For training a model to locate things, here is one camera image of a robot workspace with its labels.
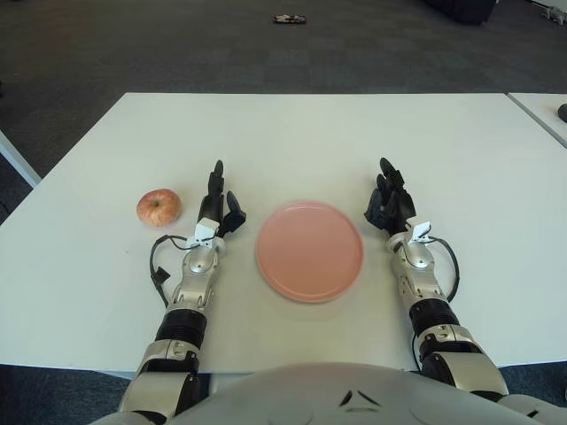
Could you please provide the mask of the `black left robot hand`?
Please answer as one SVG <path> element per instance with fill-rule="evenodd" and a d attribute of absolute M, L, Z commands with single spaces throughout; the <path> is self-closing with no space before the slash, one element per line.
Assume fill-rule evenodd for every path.
<path fill-rule="evenodd" d="M 223 172 L 224 165 L 219 159 L 209 174 L 207 194 L 201 201 L 194 234 L 186 242 L 187 250 L 198 247 L 220 250 L 224 236 L 235 232 L 246 221 L 246 213 L 235 194 L 224 193 Z"/>

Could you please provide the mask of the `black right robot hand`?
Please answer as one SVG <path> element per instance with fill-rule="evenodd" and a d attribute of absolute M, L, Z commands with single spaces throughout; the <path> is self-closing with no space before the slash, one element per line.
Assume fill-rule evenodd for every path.
<path fill-rule="evenodd" d="M 431 223 L 417 218 L 401 172 L 387 158 L 381 158 L 379 166 L 381 173 L 376 178 L 377 186 L 371 193 L 365 219 L 388 233 L 388 244 L 393 250 L 400 244 L 431 243 Z"/>

